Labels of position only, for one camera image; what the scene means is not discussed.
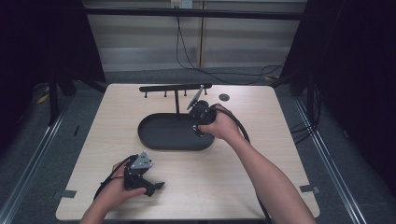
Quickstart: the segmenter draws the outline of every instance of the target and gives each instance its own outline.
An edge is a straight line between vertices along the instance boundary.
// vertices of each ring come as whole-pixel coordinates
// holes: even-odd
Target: table surface
[[[112,84],[78,157],[66,189],[76,190],[74,198],[62,198],[56,212],[60,220],[81,219],[94,193],[110,174],[112,165],[145,151],[153,166],[144,178],[165,182],[152,197],[133,198],[107,214],[118,220],[191,220],[264,218],[248,175],[231,147],[215,139],[201,151],[156,150],[144,147],[137,126],[154,113],[176,113],[173,91],[139,91],[150,84]],[[180,113],[197,91],[179,93]],[[222,102],[226,93],[230,100]],[[211,105],[221,103],[241,121],[251,144],[276,164],[300,192],[309,185],[304,167],[290,135],[275,92],[263,86],[213,86],[201,95]],[[315,217],[319,215],[313,192],[302,193]]]

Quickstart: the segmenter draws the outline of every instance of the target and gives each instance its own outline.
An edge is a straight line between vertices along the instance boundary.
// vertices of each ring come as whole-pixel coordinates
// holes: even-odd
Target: right hand
[[[227,110],[221,105],[216,105],[216,108]],[[198,129],[203,133],[211,133],[213,136],[225,141],[242,136],[235,122],[228,115],[220,111],[217,111],[216,119],[213,123],[208,125],[199,125]]]

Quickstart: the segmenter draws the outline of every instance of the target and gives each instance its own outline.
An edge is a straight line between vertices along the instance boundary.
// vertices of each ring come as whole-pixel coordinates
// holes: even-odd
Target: black cable
[[[245,130],[245,127],[242,125],[242,123],[228,109],[226,109],[224,106],[222,106],[222,105],[219,105],[219,106],[221,106],[223,109],[216,108],[216,110],[221,112],[221,113],[223,113],[223,114],[225,114],[225,115],[227,115],[228,117],[230,117],[230,119],[232,119],[233,122],[235,122],[235,124],[241,130],[241,133],[242,133],[242,135],[244,135],[244,138],[250,143],[250,139],[248,137],[248,133]]]
[[[302,124],[305,124],[305,121],[301,121],[300,123],[298,123],[298,124],[295,124],[294,126],[292,126],[292,127],[291,127],[291,128],[289,128],[289,129],[290,129],[290,131],[291,131],[291,130],[293,130],[293,129],[297,128],[298,126],[300,126],[300,125],[302,125]]]
[[[314,93],[315,93],[315,106],[316,107],[314,109],[314,118],[313,118],[313,120],[311,120],[310,125],[306,126],[305,128],[302,128],[300,130],[295,130],[295,131],[292,131],[290,128],[291,133],[299,133],[302,131],[307,131],[307,133],[300,134],[298,136],[293,137],[294,145],[297,145],[297,144],[301,143],[302,141],[304,141],[318,127],[320,114],[321,114],[322,95],[318,91],[317,87],[315,87]]]
[[[188,61],[189,65],[190,65],[190,67],[187,67],[187,66],[183,65],[180,62],[180,60],[178,59],[179,37],[180,37],[181,42],[183,44],[184,53],[186,55],[186,58],[187,58],[187,61]],[[262,79],[263,76],[269,75],[269,74],[275,72],[278,68],[283,67],[283,64],[285,63],[285,62],[283,62],[281,64],[274,64],[274,65],[264,66],[259,74],[245,74],[245,73],[231,73],[231,72],[207,72],[207,71],[205,71],[203,69],[196,68],[191,63],[190,57],[189,57],[189,55],[187,53],[186,45],[185,45],[185,42],[184,42],[184,37],[183,37],[183,34],[181,33],[181,29],[180,29],[180,18],[179,17],[177,17],[177,47],[176,47],[176,54],[177,54],[177,63],[181,67],[183,67],[185,69],[189,69],[189,70],[195,70],[197,72],[209,75],[209,76],[211,76],[211,77],[213,77],[213,78],[215,78],[215,79],[217,79],[217,80],[219,80],[221,82],[224,82],[224,83],[230,84],[230,85],[251,85],[251,84],[254,84],[254,83],[258,82],[260,79]],[[275,67],[275,69],[271,70],[270,72],[266,72],[266,73],[263,72],[264,69],[266,69],[268,67],[273,67],[273,66]],[[253,81],[249,81],[247,83],[232,83],[230,81],[226,81],[226,80],[224,80],[222,78],[216,77],[215,75],[237,75],[237,76],[248,76],[248,77],[257,77],[257,78],[254,79]]]
[[[113,172],[111,172],[111,174],[106,178],[106,180],[102,183],[100,183],[100,187],[99,189],[96,191],[95,196],[93,197],[93,200],[96,199],[96,197],[100,194],[100,192],[102,191],[102,189],[105,188],[105,186],[110,183],[113,178],[111,178],[111,176],[113,176],[119,169],[120,167],[128,160],[130,160],[132,158],[132,156],[126,158],[125,160],[123,160],[122,162],[120,162],[120,164],[113,170]]]

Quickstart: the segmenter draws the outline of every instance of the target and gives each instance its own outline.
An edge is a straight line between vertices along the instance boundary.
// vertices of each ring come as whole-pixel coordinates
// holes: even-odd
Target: black curtain
[[[6,0],[0,6],[1,152],[37,83],[52,78],[66,94],[71,80],[106,81],[80,0]]]
[[[329,11],[323,2],[307,6]],[[339,10],[322,23],[329,26],[302,22],[282,74],[306,60],[305,71],[314,74],[324,102],[396,195],[396,2],[343,0],[332,8]],[[306,76],[301,73],[292,84],[304,88]]]

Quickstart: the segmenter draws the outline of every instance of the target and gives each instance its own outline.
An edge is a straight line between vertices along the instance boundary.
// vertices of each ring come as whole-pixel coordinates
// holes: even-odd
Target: hand
[[[126,190],[123,185],[125,163],[112,176],[112,180],[102,189],[82,217],[80,224],[102,223],[108,211],[124,203],[127,199],[146,192],[145,188]]]
[[[231,113],[231,111],[220,104],[217,104],[216,108]],[[235,122],[228,115],[220,111],[217,111],[216,119],[213,123],[209,125],[199,125],[198,129],[203,133],[211,133],[213,136],[225,141],[242,136]]]
[[[139,196],[146,192],[145,188],[126,190],[124,188],[124,169],[126,161],[120,169],[112,176],[112,180],[100,192],[94,202],[99,201],[101,204],[106,205],[108,210],[118,207],[127,199]]]

